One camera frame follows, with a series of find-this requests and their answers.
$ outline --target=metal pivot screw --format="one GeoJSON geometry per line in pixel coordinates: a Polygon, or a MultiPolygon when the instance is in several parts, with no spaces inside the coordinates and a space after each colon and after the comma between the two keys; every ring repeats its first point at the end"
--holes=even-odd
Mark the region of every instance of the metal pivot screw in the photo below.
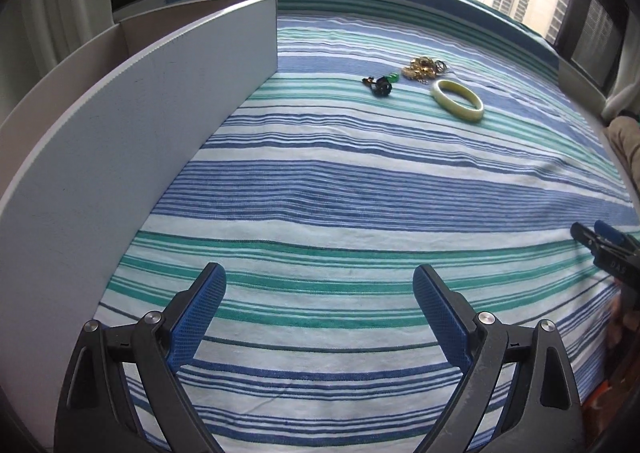
{"type": "Polygon", "coordinates": [[[152,310],[151,312],[147,312],[145,314],[145,323],[158,323],[160,321],[160,318],[162,318],[162,313],[158,312],[157,310],[152,310]]]}
{"type": "Polygon", "coordinates": [[[478,314],[478,321],[485,325],[492,325],[495,323],[495,316],[490,312],[481,312],[478,314]]]}
{"type": "Polygon", "coordinates": [[[95,321],[95,319],[90,319],[88,322],[86,322],[84,324],[84,326],[82,327],[82,329],[85,332],[93,332],[94,330],[96,330],[98,328],[98,322],[95,321]]]}
{"type": "Polygon", "coordinates": [[[543,319],[542,322],[540,322],[540,326],[542,327],[542,330],[546,330],[547,332],[553,332],[556,330],[554,322],[549,321],[548,319],[543,319]]]}

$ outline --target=white board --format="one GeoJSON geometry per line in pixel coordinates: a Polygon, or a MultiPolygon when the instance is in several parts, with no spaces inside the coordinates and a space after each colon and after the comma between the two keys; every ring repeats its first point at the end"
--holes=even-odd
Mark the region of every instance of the white board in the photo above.
{"type": "Polygon", "coordinates": [[[49,128],[0,199],[0,385],[53,442],[82,324],[164,190],[277,68],[276,1],[248,0],[146,47],[49,128]]]}

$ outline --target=bed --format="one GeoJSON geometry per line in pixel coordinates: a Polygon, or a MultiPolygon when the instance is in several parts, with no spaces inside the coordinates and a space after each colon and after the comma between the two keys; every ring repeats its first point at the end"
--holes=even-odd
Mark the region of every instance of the bed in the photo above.
{"type": "MultiPolygon", "coordinates": [[[[558,89],[557,57],[516,27],[496,35],[415,4],[279,5],[278,71],[162,195],[96,318],[128,324],[222,264],[225,299],[178,376],[228,451],[415,447],[460,378],[411,291],[422,263],[503,322],[555,321],[584,399],[602,378],[616,288],[569,227],[640,227],[558,89]],[[482,97],[481,123],[452,117],[421,83],[401,78],[386,98],[361,83],[423,54],[482,97]]],[[[512,374],[472,446],[490,438],[512,374]]],[[[135,369],[127,378],[164,444],[135,369]]]]}

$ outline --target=khaki pants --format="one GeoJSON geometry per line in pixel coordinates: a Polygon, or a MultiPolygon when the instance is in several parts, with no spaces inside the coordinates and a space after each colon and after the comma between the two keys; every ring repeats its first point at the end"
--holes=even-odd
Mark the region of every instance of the khaki pants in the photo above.
{"type": "Polygon", "coordinates": [[[636,189],[640,189],[640,125],[635,119],[620,116],[605,129],[605,134],[636,189]]]}

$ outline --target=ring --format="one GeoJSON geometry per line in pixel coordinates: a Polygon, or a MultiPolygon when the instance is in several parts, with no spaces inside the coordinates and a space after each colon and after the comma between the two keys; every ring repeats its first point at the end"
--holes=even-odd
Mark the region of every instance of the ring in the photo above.
{"type": "Polygon", "coordinates": [[[442,108],[448,110],[456,117],[465,121],[478,122],[484,114],[484,105],[482,100],[463,84],[448,79],[438,79],[431,88],[431,95],[442,108]],[[455,92],[466,100],[470,101],[475,108],[465,107],[460,103],[456,103],[453,99],[448,98],[443,90],[455,92]]]}

